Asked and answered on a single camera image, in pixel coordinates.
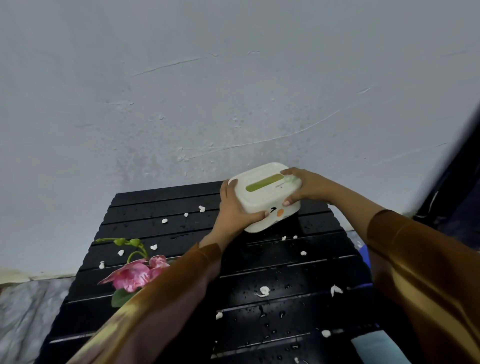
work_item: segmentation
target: white crumb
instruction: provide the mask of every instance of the white crumb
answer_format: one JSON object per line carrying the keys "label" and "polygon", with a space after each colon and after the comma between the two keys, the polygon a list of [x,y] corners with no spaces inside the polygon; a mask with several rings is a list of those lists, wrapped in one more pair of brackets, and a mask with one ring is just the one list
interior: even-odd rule
{"label": "white crumb", "polygon": [[330,293],[332,294],[332,297],[333,297],[335,293],[343,293],[343,291],[336,285],[333,285],[332,288],[330,288]]}
{"label": "white crumb", "polygon": [[268,288],[267,286],[260,287],[260,293],[261,294],[258,294],[258,293],[254,293],[254,294],[256,294],[260,298],[266,297],[270,294],[270,288]]}

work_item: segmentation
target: black slatted table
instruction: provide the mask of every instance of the black slatted table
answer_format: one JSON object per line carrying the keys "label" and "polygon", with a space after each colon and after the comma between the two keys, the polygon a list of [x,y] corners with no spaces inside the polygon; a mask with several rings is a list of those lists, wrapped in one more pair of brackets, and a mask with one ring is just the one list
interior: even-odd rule
{"label": "black slatted table", "polygon": [[[117,194],[95,239],[140,238],[150,256],[181,256],[213,227],[220,185]],[[65,363],[116,312],[113,286],[97,283],[126,263],[133,247],[122,249],[119,256],[114,243],[92,243],[36,363]],[[334,284],[344,293],[332,297]],[[255,295],[261,286],[270,288],[268,297]],[[223,317],[216,320],[218,311]],[[332,336],[325,338],[325,329]],[[228,247],[220,277],[156,362],[361,363],[350,340],[377,329],[368,267],[328,206],[302,201],[297,214],[263,232],[244,232]]]}

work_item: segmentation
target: white wall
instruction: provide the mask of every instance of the white wall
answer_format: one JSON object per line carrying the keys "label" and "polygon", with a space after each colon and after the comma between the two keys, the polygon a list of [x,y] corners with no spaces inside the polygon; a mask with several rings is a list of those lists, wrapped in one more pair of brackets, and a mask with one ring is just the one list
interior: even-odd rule
{"label": "white wall", "polygon": [[0,2],[0,267],[74,273],[115,193],[270,161],[414,209],[480,99],[479,13],[475,0]]}

